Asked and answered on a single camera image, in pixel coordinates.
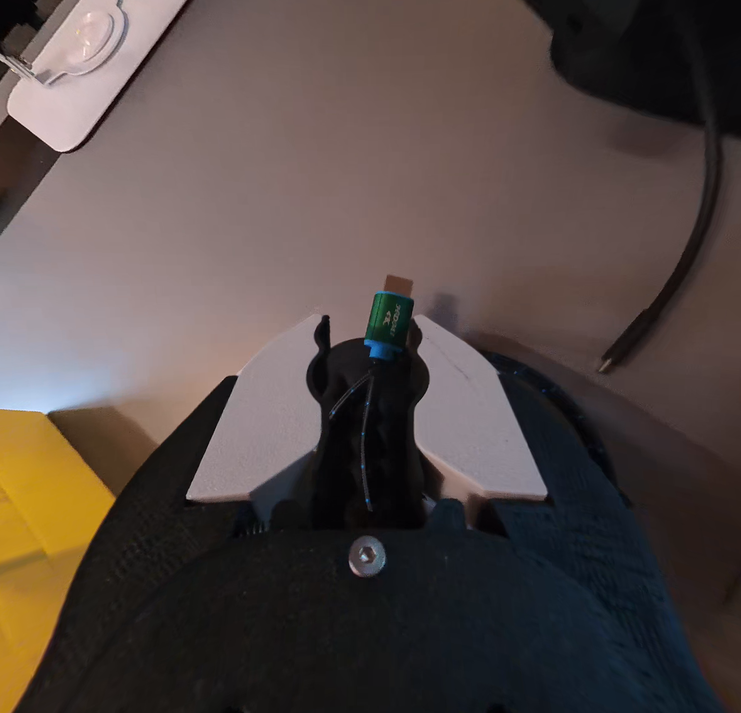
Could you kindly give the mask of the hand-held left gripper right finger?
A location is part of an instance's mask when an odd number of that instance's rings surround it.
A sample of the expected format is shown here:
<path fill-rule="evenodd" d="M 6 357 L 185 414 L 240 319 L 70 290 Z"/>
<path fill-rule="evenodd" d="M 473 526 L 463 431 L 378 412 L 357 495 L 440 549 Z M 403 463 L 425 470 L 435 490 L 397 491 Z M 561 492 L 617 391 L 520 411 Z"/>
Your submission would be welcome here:
<path fill-rule="evenodd" d="M 413 412 L 434 501 L 461 503 L 468 529 L 492 499 L 542 503 L 548 489 L 495 366 L 432 319 L 413 318 L 428 387 Z"/>

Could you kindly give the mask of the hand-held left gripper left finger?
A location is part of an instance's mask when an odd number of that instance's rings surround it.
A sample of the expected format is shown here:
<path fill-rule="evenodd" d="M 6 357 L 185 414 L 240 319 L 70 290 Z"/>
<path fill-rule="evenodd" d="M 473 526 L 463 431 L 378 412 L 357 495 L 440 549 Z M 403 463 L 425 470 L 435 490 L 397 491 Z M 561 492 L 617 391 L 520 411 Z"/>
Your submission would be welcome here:
<path fill-rule="evenodd" d="M 188 487 L 189 503 L 248 502 L 260 521 L 295 499 L 321 436 L 321 406 L 308 386 L 322 315 L 274 338 L 237 375 Z"/>

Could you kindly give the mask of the braided hdmi cable green plugs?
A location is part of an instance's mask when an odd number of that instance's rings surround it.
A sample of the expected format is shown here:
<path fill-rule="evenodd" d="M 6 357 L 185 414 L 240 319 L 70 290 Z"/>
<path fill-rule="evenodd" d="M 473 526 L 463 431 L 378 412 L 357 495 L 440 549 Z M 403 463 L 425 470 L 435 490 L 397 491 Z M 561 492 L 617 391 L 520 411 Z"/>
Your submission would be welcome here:
<path fill-rule="evenodd" d="M 416 349 L 418 346 L 420 333 L 416 331 L 413 321 L 412 286 L 412 281 L 408 279 L 387 276 L 384 289 L 375 294 L 364 338 L 364 345 L 369 348 L 372 359 L 391 361 L 407 347 Z M 516 396 L 526 391 L 534 396 L 536 411 L 547 415 L 557 424 L 566 425 L 587 458 L 601 470 L 612 486 L 618 488 L 612 461 L 599 433 L 562 387 L 532 366 L 510 356 L 477 351 L 498 371 L 544 482 L 545 457 L 536 455 L 535 446 L 530 444 L 526 435 L 526 428 L 533 423 L 533 415 L 519 413 L 517 408 Z M 427 494 L 432 500 L 429 495 L 429 464 L 421 453 L 420 458 L 424 475 L 423 494 Z"/>

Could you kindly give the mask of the black square hdmi adapter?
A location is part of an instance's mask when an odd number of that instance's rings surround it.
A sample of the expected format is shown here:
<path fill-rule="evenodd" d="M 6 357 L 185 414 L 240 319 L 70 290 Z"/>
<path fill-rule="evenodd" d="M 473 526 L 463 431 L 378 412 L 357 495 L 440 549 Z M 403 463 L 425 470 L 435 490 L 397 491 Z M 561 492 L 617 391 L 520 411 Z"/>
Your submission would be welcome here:
<path fill-rule="evenodd" d="M 650 305 L 643 309 L 601 356 L 597 373 L 610 374 L 648 341 L 689 279 L 714 220 L 724 170 L 722 134 L 711 72 L 697 25 L 685 0 L 665 0 L 687 60 L 698 113 L 705 130 L 704 174 L 696 221 L 671 275 Z"/>

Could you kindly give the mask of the yellow plastic bin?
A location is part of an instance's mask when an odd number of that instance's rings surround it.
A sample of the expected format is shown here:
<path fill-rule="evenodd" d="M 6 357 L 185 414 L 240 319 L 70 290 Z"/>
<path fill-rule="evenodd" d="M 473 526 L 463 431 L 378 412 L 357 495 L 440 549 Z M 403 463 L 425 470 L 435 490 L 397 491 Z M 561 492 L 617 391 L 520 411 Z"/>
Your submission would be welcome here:
<path fill-rule="evenodd" d="M 1 711 L 37 670 L 114 501 L 45 414 L 1 411 Z"/>

